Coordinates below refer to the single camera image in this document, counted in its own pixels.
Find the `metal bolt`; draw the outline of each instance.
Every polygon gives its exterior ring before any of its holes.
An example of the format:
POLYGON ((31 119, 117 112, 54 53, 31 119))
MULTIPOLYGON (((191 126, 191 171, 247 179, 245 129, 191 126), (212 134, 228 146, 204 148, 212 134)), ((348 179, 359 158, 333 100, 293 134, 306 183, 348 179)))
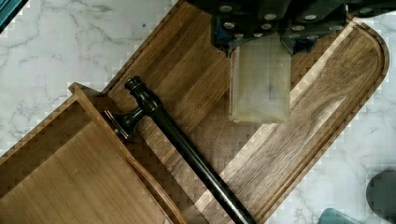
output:
POLYGON ((317 15, 306 15, 305 17, 304 17, 304 19, 306 20, 306 21, 314 21, 314 20, 316 20, 317 19, 317 15))
POLYGON ((341 26, 341 25, 335 25, 335 26, 329 27, 329 30, 333 30, 333 31, 342 30, 342 29, 343 29, 343 26, 341 26))
POLYGON ((302 25, 296 25, 296 26, 291 27, 291 30, 293 30, 293 31, 302 31, 303 29, 305 29, 305 27, 302 25))
POLYGON ((360 14, 367 14, 367 13, 370 13, 370 12, 372 12, 372 11, 373 11, 372 8, 370 8, 370 7, 364 7, 364 8, 362 8, 362 9, 359 11, 359 13, 360 13, 360 14))
POLYGON ((236 35, 234 35, 234 36, 235 36, 235 38, 237 38, 237 39, 240 39, 240 38, 244 37, 244 35, 242 35, 242 34, 236 34, 236 35))
POLYGON ((291 39, 295 39, 298 37, 300 37, 300 35, 298 35, 298 34, 289 35, 289 38, 291 38, 291 39))
POLYGON ((276 14, 266 14, 264 16, 264 19, 267 21, 273 21, 274 19, 276 19, 277 15, 276 14))
POLYGON ((220 10, 220 12, 231 12, 233 10, 233 7, 225 5, 225 6, 219 7, 219 10, 220 10))
POLYGON ((265 23, 262 25, 262 29, 263 30, 269 30, 271 29, 272 25, 270 23, 265 23))
POLYGON ((307 39, 318 39, 319 36, 318 35, 309 35, 306 37, 307 39))
POLYGON ((230 30, 230 29, 233 29, 233 28, 235 27, 235 23, 226 21, 226 22, 224 22, 223 26, 224 26, 226 29, 229 29, 229 30, 230 30))

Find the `wood grain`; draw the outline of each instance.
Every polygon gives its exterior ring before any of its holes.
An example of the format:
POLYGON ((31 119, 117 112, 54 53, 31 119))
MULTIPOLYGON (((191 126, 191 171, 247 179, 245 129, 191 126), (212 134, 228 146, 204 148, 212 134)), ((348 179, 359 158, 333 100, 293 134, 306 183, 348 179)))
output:
MULTIPOLYGON (((387 48, 367 26, 353 21, 342 33, 321 39, 314 52, 292 58, 290 122, 233 124, 227 120, 224 95, 229 62, 210 46, 209 16, 196 10, 178 3, 104 93, 129 112, 136 103, 123 84, 140 75, 248 210, 263 221, 381 82, 389 66, 387 48)), ((206 219, 227 223, 224 211, 155 124, 145 119, 138 131, 206 219)))
POLYGON ((0 199, 89 122, 76 103, 67 99, 0 158, 0 199))
MULTIPOLYGON (((262 125, 222 170, 232 190, 264 221, 346 127, 385 77, 388 50, 373 31, 353 21, 291 91, 291 117, 262 125)), ((229 219, 217 203, 199 202, 210 223, 229 219)))
POLYGON ((175 223, 206 223, 193 202, 189 200, 185 192, 181 190, 177 182, 166 171, 158 158, 150 152, 145 143, 130 144, 115 135, 107 121, 102 117, 105 109, 120 112, 111 99, 101 92, 77 83, 73 83, 69 90, 76 95, 77 101, 98 129, 108 137, 112 148, 137 171, 149 192, 171 220, 175 223))
POLYGON ((158 223, 165 215, 91 122, 9 192, 1 223, 158 223))

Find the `metal handle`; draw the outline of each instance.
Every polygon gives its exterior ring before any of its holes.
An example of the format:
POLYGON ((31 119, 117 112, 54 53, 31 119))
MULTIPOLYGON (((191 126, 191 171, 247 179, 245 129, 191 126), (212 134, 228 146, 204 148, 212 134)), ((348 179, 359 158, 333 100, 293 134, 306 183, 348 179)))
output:
MULTIPOLYGON (((142 115, 150 116, 158 127, 163 131, 169 141, 175 146, 177 151, 191 167, 191 169, 198 175, 206 187, 212 192, 213 196, 218 200, 219 204, 224 208, 227 214, 235 223, 241 224, 255 224, 253 216, 248 210, 242 205, 238 198, 233 194, 224 180, 216 173, 213 167, 189 139, 189 137, 183 133, 178 127, 175 121, 163 108, 163 103, 160 98, 151 90, 146 87, 146 84, 140 80, 140 77, 132 77, 129 79, 125 88, 128 89, 131 95, 136 99, 139 108, 136 115, 134 110, 132 115, 124 115, 118 118, 123 120, 117 122, 114 118, 117 116, 111 116, 110 112, 106 114, 116 124, 117 128, 123 128, 123 123, 136 124, 136 120, 133 122, 125 121, 125 118, 141 118, 142 115)), ((134 130, 134 128, 128 126, 128 130, 134 130)), ((125 138, 130 139, 130 135, 123 134, 125 138)))

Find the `marble countertop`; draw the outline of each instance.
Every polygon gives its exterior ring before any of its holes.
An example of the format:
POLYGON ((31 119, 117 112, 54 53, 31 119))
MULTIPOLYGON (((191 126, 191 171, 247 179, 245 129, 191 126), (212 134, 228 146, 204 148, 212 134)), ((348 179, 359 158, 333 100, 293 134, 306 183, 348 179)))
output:
MULTIPOLYGON (((176 0, 31 0, 0 35, 0 155, 79 82, 101 91, 176 0)), ((396 13, 363 20, 388 44, 378 90, 266 223, 317 223, 332 207, 387 223, 365 200, 374 175, 396 169, 396 13)))

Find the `black metal rod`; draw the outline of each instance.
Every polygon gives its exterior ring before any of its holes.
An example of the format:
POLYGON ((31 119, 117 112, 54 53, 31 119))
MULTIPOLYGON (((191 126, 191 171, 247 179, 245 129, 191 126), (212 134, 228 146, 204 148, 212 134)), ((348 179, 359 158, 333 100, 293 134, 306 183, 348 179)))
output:
POLYGON ((233 194, 224 180, 217 174, 189 137, 163 108, 159 97, 150 91, 140 77, 133 77, 125 84, 136 99, 139 107, 150 116, 174 145, 191 169, 204 182, 219 204, 235 223, 255 224, 253 216, 233 194))

